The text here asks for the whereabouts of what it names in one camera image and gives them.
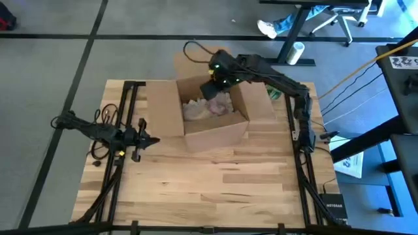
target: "wooden table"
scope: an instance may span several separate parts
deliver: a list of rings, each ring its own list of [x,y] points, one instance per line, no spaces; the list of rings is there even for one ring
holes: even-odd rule
[[[123,80],[108,80],[101,107],[119,104],[122,85]],[[314,84],[306,85],[313,99],[312,119],[322,123]],[[140,163],[131,160],[128,150],[114,224],[138,220],[150,226],[276,228],[284,223],[304,227],[284,96],[272,104],[277,121],[251,121],[236,146],[191,154],[182,138],[162,138],[142,151]],[[146,86],[139,88],[133,122],[139,117],[152,121],[147,114]],[[313,128],[323,131],[320,125],[313,124]],[[93,161],[91,156],[86,159],[72,219],[90,207],[101,189],[105,160],[100,167],[93,166]],[[336,177],[332,159],[328,152],[316,149],[312,161],[321,192],[323,183]],[[336,180],[326,187],[328,193],[339,192]],[[308,205],[314,223],[310,196]]]

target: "yellow cable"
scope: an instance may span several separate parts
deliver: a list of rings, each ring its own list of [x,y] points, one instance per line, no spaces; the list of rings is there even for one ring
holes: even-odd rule
[[[369,62],[365,63],[364,65],[362,65],[360,68],[358,68],[356,71],[352,72],[350,75],[348,75],[346,78],[344,78],[341,82],[338,82],[338,84],[336,84],[333,88],[331,88],[329,91],[327,91],[325,94],[323,94],[322,96],[320,96],[318,99],[322,99],[325,95],[328,95],[329,93],[331,93],[332,91],[334,91],[337,87],[339,87],[341,84],[343,84],[343,82],[345,82],[346,80],[348,80],[349,78],[351,78],[354,74],[357,74],[360,70],[362,70],[363,68],[365,68],[367,65],[382,59],[384,57],[387,57],[388,55],[391,55],[399,50],[404,49],[405,47],[411,46],[412,44],[418,42],[418,39],[415,39],[405,45],[399,46],[391,51],[388,51],[386,53],[384,53],[383,55],[379,55],[375,58],[373,58],[372,60],[370,60]]]

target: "cardboard box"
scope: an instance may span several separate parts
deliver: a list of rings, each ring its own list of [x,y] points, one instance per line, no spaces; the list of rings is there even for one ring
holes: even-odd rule
[[[204,53],[191,54],[193,58],[209,60],[210,55]],[[249,121],[276,118],[264,84],[242,82],[230,90],[232,114],[184,121],[182,103],[203,98],[200,86],[211,78],[207,65],[196,66],[182,54],[175,57],[174,66],[177,75],[182,77],[146,83],[149,128],[153,136],[184,136],[189,151],[205,151],[240,143]]]

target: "sneaker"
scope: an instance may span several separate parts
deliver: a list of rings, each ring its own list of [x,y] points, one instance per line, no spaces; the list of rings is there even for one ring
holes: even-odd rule
[[[264,22],[262,20],[257,21],[257,26],[262,34],[274,39],[277,36],[276,30],[272,23]]]

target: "white paper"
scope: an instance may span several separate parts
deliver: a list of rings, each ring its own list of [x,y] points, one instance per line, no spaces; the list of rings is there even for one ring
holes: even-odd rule
[[[335,149],[338,146],[341,146],[342,144],[345,144],[346,142],[349,142],[349,140],[344,140],[345,138],[335,136],[332,138],[331,143],[329,144],[329,148]],[[343,161],[339,161],[337,163],[334,163],[334,169],[338,172],[347,174],[349,176],[353,176],[356,178],[361,179],[361,172],[363,168],[363,152],[358,153],[354,156],[351,156],[347,159],[344,159]]]
[[[389,56],[394,69],[418,69],[418,57],[415,56]]]

